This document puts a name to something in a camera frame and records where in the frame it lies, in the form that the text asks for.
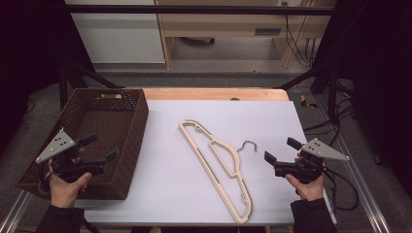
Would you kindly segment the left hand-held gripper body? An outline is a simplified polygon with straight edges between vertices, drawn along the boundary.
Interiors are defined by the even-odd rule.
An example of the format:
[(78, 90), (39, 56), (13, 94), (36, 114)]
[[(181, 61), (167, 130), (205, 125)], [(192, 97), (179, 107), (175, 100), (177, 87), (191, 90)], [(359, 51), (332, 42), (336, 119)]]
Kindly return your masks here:
[(84, 160), (81, 158), (80, 140), (72, 139), (64, 129), (60, 129), (47, 146), (36, 157), (35, 162), (42, 164), (51, 161), (53, 171), (68, 183), (74, 182), (84, 173), (102, 175), (107, 165), (105, 158)]

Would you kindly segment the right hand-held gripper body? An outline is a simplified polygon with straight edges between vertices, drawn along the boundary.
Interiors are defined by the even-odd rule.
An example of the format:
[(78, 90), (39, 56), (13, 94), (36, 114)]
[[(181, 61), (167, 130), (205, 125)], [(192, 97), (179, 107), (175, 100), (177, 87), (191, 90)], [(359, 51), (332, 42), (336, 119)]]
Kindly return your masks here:
[(275, 176), (284, 178), (287, 174), (291, 174), (301, 183), (307, 184), (323, 173), (325, 159), (350, 160), (348, 155), (331, 148), (317, 138), (302, 144), (299, 155), (299, 160), (294, 163), (277, 160), (273, 165)]

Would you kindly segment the brown woven basket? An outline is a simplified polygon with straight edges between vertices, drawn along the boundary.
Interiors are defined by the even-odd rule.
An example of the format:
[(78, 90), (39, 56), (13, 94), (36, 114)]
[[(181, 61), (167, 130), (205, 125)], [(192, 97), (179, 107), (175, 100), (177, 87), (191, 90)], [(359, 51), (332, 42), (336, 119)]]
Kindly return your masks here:
[(90, 200), (124, 200), (142, 147), (149, 107), (142, 89), (78, 88), (61, 111), (46, 139), (53, 140), (59, 129), (73, 139), (95, 134), (82, 158), (91, 161), (117, 149), (119, 155), (94, 175), (86, 193)]

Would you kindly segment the person's right hand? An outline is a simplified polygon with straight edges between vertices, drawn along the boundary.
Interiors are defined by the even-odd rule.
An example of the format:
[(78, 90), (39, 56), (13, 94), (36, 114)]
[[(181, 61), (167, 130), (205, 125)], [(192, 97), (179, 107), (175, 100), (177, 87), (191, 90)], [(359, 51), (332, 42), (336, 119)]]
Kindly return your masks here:
[(287, 181), (297, 190), (299, 196), (307, 201), (315, 201), (324, 197), (324, 177), (304, 184), (291, 174), (286, 175)]

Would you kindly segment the person's left hand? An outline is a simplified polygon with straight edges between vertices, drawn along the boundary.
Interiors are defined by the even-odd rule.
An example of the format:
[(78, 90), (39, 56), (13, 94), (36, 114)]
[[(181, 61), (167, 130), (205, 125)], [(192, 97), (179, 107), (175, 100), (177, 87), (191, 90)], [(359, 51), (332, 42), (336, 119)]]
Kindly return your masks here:
[(51, 187), (51, 204), (57, 208), (73, 209), (80, 192), (84, 192), (92, 178), (91, 173), (84, 173), (72, 183), (61, 179), (50, 168), (49, 184)]

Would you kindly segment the yellow and black tool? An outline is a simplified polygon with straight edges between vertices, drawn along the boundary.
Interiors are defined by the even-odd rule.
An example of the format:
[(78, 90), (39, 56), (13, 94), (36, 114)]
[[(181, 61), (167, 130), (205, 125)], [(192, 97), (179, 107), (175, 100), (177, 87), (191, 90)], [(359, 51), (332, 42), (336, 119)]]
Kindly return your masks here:
[(318, 108), (317, 104), (308, 103), (307, 100), (306, 100), (305, 95), (300, 95), (300, 104), (301, 104), (301, 106), (309, 107), (309, 108), (312, 108), (312, 109), (317, 109)]

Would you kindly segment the white table mat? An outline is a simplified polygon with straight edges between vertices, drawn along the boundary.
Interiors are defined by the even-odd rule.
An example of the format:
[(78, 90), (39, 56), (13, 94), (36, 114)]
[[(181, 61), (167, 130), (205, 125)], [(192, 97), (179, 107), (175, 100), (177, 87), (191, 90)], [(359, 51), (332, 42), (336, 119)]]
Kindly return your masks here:
[(287, 139), (306, 140), (291, 101), (152, 100), (140, 156), (124, 200), (80, 200), (94, 223), (120, 225), (232, 225), (234, 219), (184, 137), (180, 124), (199, 122), (232, 145), (252, 199), (247, 225), (293, 221), (293, 187), (274, 174), (267, 152), (291, 161)]

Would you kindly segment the wooden table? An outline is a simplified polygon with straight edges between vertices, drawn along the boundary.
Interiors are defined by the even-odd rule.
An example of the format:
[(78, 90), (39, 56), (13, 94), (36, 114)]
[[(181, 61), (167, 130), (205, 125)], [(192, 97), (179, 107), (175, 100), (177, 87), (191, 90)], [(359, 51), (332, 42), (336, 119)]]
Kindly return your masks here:
[(147, 100), (289, 101), (287, 92), (272, 88), (144, 88)]

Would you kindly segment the white cabinet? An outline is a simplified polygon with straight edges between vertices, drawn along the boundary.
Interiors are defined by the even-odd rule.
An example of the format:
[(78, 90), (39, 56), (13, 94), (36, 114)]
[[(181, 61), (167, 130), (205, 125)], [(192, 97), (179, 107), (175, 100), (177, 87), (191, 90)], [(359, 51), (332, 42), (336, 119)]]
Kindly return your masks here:
[(72, 14), (93, 63), (163, 63), (156, 14)]

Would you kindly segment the light wooden desk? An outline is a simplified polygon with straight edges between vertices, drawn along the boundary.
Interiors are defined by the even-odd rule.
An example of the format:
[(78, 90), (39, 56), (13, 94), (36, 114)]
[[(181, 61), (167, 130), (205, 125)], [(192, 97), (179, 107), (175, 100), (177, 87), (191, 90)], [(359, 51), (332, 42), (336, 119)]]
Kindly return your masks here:
[[(158, 6), (246, 6), (333, 7), (337, 0), (154, 0)], [(328, 16), (193, 15), (160, 14), (160, 31), (171, 53), (171, 40), (178, 37), (266, 37), (270, 38), (284, 68), (298, 55), (297, 46), (306, 39), (320, 41)]]

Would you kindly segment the aluminium rail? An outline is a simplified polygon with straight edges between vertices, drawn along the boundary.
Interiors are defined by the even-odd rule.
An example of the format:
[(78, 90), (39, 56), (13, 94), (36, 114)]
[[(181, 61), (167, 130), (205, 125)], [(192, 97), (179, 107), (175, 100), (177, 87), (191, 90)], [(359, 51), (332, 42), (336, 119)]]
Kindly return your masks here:
[[(326, 117), (326, 119), (332, 119), (332, 116), (328, 114), (328, 103), (326, 98), (322, 96), (315, 96), (321, 113)], [(352, 113), (353, 107), (350, 104), (350, 100), (338, 100), (337, 103), (332, 103), (332, 112), (337, 113), (339, 120), (346, 113)], [(350, 181), (353, 183), (354, 187), (357, 189), (359, 194), (359, 200), (361, 202), (362, 208), (366, 217), (368, 218), (371, 227), (375, 233), (391, 233), (389, 224), (387, 223), (383, 213), (381, 212), (378, 203), (373, 196), (372, 190), (370, 189), (371, 184), (366, 180), (366, 172), (370, 172), (371, 167), (374, 163), (374, 156), (369, 154), (367, 151), (362, 153), (360, 150), (356, 150), (354, 146), (349, 144), (349, 141), (341, 134), (343, 126), (340, 126), (339, 133), (333, 132), (332, 137), (335, 138), (332, 147), (343, 152), (350, 157), (350, 160), (344, 163), (346, 171), (349, 175)]]
[(18, 195), (14, 205), (0, 223), (0, 233), (15, 233), (32, 197), (33, 195), (27, 191), (22, 191)]

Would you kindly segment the black frame strut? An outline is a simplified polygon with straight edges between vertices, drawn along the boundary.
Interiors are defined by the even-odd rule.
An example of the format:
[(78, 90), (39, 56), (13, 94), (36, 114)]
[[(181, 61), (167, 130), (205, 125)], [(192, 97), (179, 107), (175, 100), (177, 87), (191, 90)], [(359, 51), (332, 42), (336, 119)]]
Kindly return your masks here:
[(92, 80), (101, 83), (109, 88), (120, 88), (120, 85), (112, 83), (95, 72), (87, 69), (79, 63), (66, 62), (63, 63), (58, 75), (60, 108), (63, 109), (68, 102), (68, 87), (71, 84), (73, 88), (87, 88), (84, 77), (89, 77)]
[(314, 78), (310, 90), (314, 94), (322, 93), (328, 87), (327, 93), (327, 116), (335, 125), (338, 124), (338, 113), (336, 112), (336, 92), (337, 92), (337, 77), (334, 69), (325, 64), (320, 64), (311, 68), (307, 72), (299, 75), (293, 80), (281, 84), (278, 89), (288, 90), (295, 85), (306, 81), (309, 78)]

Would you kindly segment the black horizontal frame bar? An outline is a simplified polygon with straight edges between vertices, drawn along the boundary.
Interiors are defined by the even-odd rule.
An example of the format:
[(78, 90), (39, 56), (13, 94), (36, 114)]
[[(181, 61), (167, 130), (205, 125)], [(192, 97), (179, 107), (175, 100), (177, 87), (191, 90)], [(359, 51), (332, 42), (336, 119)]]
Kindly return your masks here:
[(66, 5), (69, 13), (87, 14), (193, 14), (193, 15), (287, 15), (332, 16), (334, 8), (229, 7), (229, 6), (143, 6), (143, 5)]

